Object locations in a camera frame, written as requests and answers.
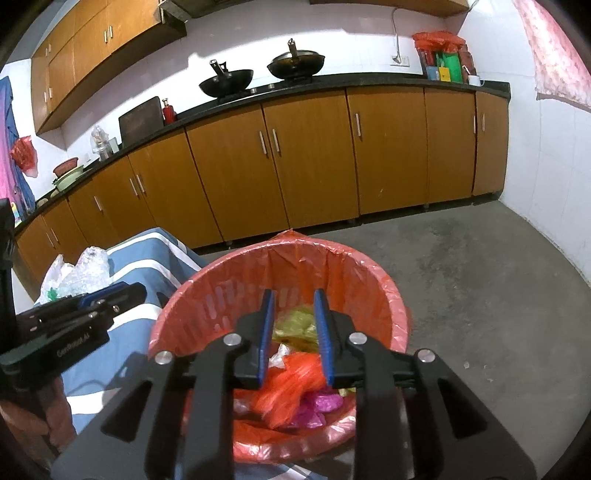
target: range hood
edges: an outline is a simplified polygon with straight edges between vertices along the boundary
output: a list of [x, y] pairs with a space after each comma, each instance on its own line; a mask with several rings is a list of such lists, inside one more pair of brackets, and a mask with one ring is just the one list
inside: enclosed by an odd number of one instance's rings
[[159, 6], [173, 17], [186, 22], [222, 8], [245, 4], [250, 0], [163, 0]]

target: red bowl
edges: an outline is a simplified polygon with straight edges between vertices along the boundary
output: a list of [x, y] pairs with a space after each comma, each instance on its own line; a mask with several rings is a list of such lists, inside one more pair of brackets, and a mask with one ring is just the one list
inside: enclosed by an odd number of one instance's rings
[[53, 169], [53, 173], [56, 174], [57, 178], [60, 178], [62, 175], [68, 173], [71, 169], [76, 168], [78, 166], [78, 157], [70, 158], [66, 160], [64, 163], [60, 163], [56, 168]]

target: striped cloth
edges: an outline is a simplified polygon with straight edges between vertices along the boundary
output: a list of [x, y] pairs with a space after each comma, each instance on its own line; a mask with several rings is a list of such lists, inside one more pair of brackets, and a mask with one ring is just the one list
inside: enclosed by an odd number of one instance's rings
[[[144, 304], [114, 318], [109, 342], [63, 373], [64, 390], [80, 433], [144, 365], [150, 331], [173, 293], [207, 262], [170, 233], [155, 228], [107, 250], [111, 282], [140, 282]], [[236, 464], [240, 480], [322, 480], [294, 465]]]

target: wok handle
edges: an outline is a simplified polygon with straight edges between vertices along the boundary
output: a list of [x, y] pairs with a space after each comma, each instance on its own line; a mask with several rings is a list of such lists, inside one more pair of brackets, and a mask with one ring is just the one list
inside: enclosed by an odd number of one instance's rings
[[297, 47], [296, 47], [296, 42], [294, 41], [293, 38], [290, 38], [289, 42], [287, 42], [287, 46], [290, 49], [291, 56], [296, 59], [298, 57]]

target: orange plastic bag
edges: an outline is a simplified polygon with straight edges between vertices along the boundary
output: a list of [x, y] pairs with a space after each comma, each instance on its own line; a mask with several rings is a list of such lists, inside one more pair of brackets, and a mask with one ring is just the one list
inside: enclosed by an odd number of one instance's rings
[[[409, 319], [388, 274], [353, 248], [287, 231], [217, 259], [184, 283], [160, 313], [148, 354], [201, 351], [231, 331], [242, 315], [258, 310], [266, 288], [276, 293], [277, 315], [313, 304], [314, 291], [323, 288], [330, 308], [350, 315], [357, 329], [392, 350], [406, 350]], [[250, 422], [249, 427], [260, 430], [259, 440], [252, 442], [250, 434], [243, 437], [242, 427], [235, 430], [234, 458], [237, 462], [294, 462], [347, 441], [355, 434], [354, 395], [345, 398], [338, 412], [327, 414], [326, 421], [325, 427], [285, 436], [275, 435], [278, 432], [263, 422]]]
[[30, 135], [14, 142], [10, 156], [27, 177], [37, 178], [37, 151]]
[[413, 40], [417, 50], [443, 51], [445, 53], [457, 53], [459, 48], [466, 44], [466, 40], [445, 30], [415, 33]]

